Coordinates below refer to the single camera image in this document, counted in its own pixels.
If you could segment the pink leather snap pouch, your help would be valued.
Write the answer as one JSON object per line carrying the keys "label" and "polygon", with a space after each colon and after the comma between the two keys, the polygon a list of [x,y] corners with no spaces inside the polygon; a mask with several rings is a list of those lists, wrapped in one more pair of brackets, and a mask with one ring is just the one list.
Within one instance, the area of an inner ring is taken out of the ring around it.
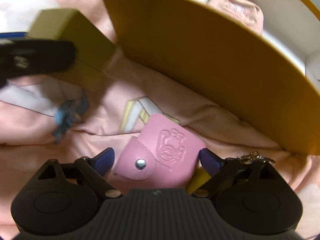
{"label": "pink leather snap pouch", "polygon": [[185,187],[198,165],[206,144],[162,114],[148,118],[141,133],[132,137],[112,171],[112,185],[129,189]]}

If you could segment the small gold cardboard box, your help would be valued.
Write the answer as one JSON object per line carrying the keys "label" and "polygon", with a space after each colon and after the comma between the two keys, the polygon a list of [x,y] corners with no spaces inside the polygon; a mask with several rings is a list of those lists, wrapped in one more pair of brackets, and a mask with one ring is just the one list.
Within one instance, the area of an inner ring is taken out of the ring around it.
{"label": "small gold cardboard box", "polygon": [[116,50],[89,19],[72,8],[40,11],[27,31],[27,37],[73,42],[76,48],[73,65],[66,72],[51,76],[92,91],[103,80],[103,70]]}

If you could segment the yellow plush toy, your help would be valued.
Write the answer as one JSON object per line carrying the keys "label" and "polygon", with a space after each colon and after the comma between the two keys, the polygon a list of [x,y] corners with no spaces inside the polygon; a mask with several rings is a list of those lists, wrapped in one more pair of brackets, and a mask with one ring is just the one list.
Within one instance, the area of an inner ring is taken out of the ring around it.
{"label": "yellow plush toy", "polygon": [[192,194],[194,191],[196,191],[202,185],[204,185],[207,181],[209,181],[211,177],[212,176],[204,169],[204,167],[198,167],[186,188],[187,193]]}

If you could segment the pink patterned bed duvet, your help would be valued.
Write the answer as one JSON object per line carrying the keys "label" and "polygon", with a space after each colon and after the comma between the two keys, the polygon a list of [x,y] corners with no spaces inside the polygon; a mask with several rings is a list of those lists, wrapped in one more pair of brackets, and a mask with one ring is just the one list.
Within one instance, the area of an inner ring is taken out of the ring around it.
{"label": "pink patterned bed duvet", "polygon": [[[76,7],[108,38],[114,30],[102,0],[1,0],[1,31],[26,30],[40,9]],[[187,128],[202,134],[219,153],[244,153],[260,149],[275,157],[277,167],[301,197],[304,211],[297,231],[304,239],[319,233],[319,157],[294,155],[282,151],[272,140],[244,124],[213,103],[184,87],[169,82],[176,94],[167,99],[156,95],[153,83],[164,76],[151,74],[126,60],[107,72],[106,86],[90,97],[91,107],[84,122],[74,125],[67,138],[54,145],[51,135],[55,122],[18,106],[1,103],[1,237],[18,234],[10,214],[11,202],[23,184],[47,158],[70,160],[83,153],[93,153],[108,143],[117,149],[130,138],[120,134],[119,125],[126,100],[148,95],[159,108]]]}

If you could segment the orange cardboard storage box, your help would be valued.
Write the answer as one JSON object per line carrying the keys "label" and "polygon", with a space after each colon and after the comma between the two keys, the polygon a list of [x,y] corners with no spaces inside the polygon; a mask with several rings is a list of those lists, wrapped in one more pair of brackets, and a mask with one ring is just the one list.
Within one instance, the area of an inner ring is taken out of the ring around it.
{"label": "orange cardboard storage box", "polygon": [[296,154],[319,154],[319,92],[250,30],[190,0],[104,0],[124,55]]}

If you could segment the pink mini backpack pouch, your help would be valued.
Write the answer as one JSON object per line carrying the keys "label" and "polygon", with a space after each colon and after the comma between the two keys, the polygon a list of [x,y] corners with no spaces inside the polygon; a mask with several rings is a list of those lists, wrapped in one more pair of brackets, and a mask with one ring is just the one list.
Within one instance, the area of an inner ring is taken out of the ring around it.
{"label": "pink mini backpack pouch", "polygon": [[255,3],[249,0],[208,0],[207,4],[215,10],[232,17],[256,34],[262,35],[264,14]]}

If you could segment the metal keychain clasp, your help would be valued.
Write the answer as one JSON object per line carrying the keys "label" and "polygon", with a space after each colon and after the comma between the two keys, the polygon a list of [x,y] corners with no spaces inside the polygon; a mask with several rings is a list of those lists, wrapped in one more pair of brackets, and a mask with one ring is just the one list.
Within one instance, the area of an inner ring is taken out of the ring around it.
{"label": "metal keychain clasp", "polygon": [[247,155],[243,155],[243,156],[237,157],[236,159],[238,161],[240,161],[241,163],[244,163],[244,164],[250,164],[250,163],[252,163],[254,161],[259,161],[259,162],[262,162],[262,163],[269,163],[271,165],[274,165],[276,163],[275,160],[260,155],[258,151],[251,152],[251,153],[249,153]]}

